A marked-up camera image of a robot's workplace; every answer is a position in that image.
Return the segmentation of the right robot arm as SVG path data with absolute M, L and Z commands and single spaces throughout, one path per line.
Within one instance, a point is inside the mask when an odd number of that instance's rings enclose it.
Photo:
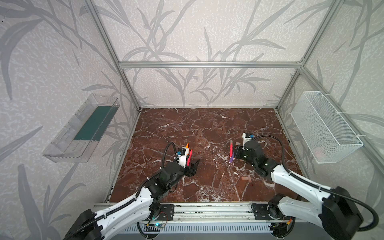
M 283 239 L 292 231 L 288 225 L 293 225 L 296 219 L 322 228 L 335 240 L 350 240 L 357 232 L 377 227 L 379 215 L 371 206 L 351 197 L 344 188 L 333 189 L 290 170 L 285 161 L 285 145 L 275 136 L 271 138 L 281 145 L 281 161 L 266 157 L 258 142 L 260 138 L 251 133 L 243 133 L 241 145 L 231 144 L 230 160 L 242 160 L 250 164 L 259 176 L 298 195 L 297 199 L 292 199 L 277 194 L 268 202 L 266 212 L 270 218 L 290 218 L 290 221 L 281 226 L 270 227 L 277 239 Z

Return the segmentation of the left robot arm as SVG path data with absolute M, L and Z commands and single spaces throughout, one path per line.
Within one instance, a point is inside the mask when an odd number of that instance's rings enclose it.
M 157 215 L 162 199 L 184 176 L 194 176 L 199 163 L 182 167 L 177 162 L 169 162 L 144 181 L 135 194 L 103 210 L 92 212 L 88 209 L 81 213 L 64 239 L 109 240 L 126 227 Z

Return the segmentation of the aluminium frame crossbar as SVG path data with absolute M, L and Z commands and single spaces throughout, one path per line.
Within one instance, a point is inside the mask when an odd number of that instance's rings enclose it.
M 121 69 L 133 68 L 281 68 L 298 69 L 300 62 L 120 62 Z

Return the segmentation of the clear plastic wall tray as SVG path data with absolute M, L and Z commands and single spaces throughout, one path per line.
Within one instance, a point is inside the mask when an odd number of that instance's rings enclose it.
M 43 151 L 55 163 L 86 163 L 120 107 L 117 97 L 91 94 Z

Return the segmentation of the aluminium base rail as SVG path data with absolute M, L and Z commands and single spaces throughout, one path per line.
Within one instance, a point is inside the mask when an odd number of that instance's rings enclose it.
M 273 219 L 267 202 L 175 202 L 161 206 L 169 223 L 273 223 L 295 217 L 298 222 L 322 225 L 320 206 L 285 197 L 280 200 L 280 208 L 285 216 Z

